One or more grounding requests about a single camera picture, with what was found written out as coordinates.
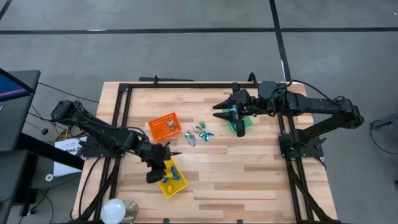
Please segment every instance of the yellow plastic container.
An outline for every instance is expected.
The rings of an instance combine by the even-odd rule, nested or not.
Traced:
[[[180,176],[179,180],[173,180],[173,178],[169,178],[166,183],[163,183],[161,180],[159,181],[159,186],[162,189],[163,194],[166,196],[166,198],[170,198],[180,190],[184,189],[188,185],[188,183],[173,159],[169,161],[164,161],[164,163],[166,165],[166,176],[173,176],[172,166],[175,167],[175,171]]]

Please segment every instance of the orange bin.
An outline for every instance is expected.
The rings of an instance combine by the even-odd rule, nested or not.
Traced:
[[[168,121],[173,120],[175,129],[172,130]],[[181,125],[175,113],[170,113],[149,121],[149,128],[155,141],[161,141],[181,132]]]

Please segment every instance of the monitor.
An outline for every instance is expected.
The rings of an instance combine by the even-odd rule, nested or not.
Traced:
[[[0,68],[0,102],[33,94],[33,88]]]

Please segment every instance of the concrete floor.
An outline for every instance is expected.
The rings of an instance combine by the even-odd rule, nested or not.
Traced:
[[[276,0],[281,27],[398,26],[397,1]],[[181,27],[273,27],[268,0],[13,0],[0,30],[138,29]],[[283,34],[293,79],[312,83],[330,96],[343,95],[360,108],[366,123],[355,130],[325,135],[328,178],[339,219],[349,223],[395,223],[398,220],[398,156],[377,149],[369,137],[369,122],[398,111],[398,32]],[[135,81],[139,77],[194,80],[283,81],[274,33],[261,34],[106,34],[0,35],[0,67],[38,69],[40,81],[76,95],[98,100],[105,81]],[[318,96],[307,90],[309,96]],[[39,86],[33,104],[48,118],[58,100],[70,96]],[[96,104],[85,103],[92,112]],[[315,116],[315,121],[324,117]],[[40,127],[53,127],[33,118]],[[44,141],[38,130],[24,132]],[[374,133],[382,147],[396,149],[391,129]],[[51,184],[44,176],[52,162],[40,160],[34,185]],[[66,222],[78,181],[49,193],[53,222]],[[22,223],[48,223],[50,205]],[[13,207],[8,223],[17,223]]]

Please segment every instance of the wooden tabletop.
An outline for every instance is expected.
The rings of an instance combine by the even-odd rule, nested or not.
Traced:
[[[119,82],[104,83],[97,117],[112,122]],[[303,85],[292,85],[289,91],[305,95]],[[248,89],[252,96],[257,90]],[[161,223],[169,218],[174,223],[207,222],[294,223],[294,210],[284,158],[280,155],[277,118],[266,115],[251,117],[254,125],[246,135],[237,138],[225,120],[213,117],[212,106],[227,99],[232,89],[223,88],[136,88],[127,120],[128,126],[143,128],[150,136],[148,121],[176,112],[183,131],[171,138],[170,149],[182,152],[174,157],[188,186],[165,198],[158,183],[147,184],[148,168],[136,156],[126,154],[121,161],[116,198],[138,204],[136,223]],[[123,107],[120,110],[119,125]],[[214,133],[208,142],[197,138],[192,147],[184,138],[192,131],[191,124],[204,121],[206,130]],[[296,128],[313,124],[310,114],[294,118]],[[77,217],[78,202],[88,170],[95,159],[85,162],[76,195],[73,217]],[[332,218],[336,212],[325,168],[313,158],[303,158],[308,189]],[[83,195],[82,211],[98,192],[103,159],[97,163]],[[303,218],[303,199],[299,194]]]

